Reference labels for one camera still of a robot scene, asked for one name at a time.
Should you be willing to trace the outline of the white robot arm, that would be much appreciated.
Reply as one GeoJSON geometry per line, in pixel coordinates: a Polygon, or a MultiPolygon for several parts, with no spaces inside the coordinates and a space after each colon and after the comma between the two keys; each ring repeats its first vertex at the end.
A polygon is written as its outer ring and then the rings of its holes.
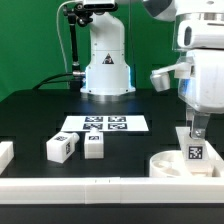
{"type": "MultiPolygon", "coordinates": [[[[224,113],[224,0],[140,0],[148,14],[174,24],[172,48],[178,61],[154,70],[154,88],[170,88],[169,74],[179,80],[178,96],[187,104],[190,133],[205,136],[211,114],[224,113]]],[[[109,14],[114,0],[84,0],[92,13],[91,60],[82,91],[92,96],[132,92],[134,80],[124,59],[124,31],[109,14]]]]}

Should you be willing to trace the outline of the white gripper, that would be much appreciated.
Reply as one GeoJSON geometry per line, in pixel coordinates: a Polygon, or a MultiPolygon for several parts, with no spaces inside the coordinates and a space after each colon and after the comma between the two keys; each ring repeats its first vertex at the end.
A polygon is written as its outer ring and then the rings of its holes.
{"type": "Polygon", "coordinates": [[[208,113],[224,113],[224,14],[178,15],[173,49],[180,52],[177,62],[153,70],[150,79],[157,91],[168,90],[174,72],[179,97],[192,107],[186,109],[190,136],[204,139],[208,113]]]}

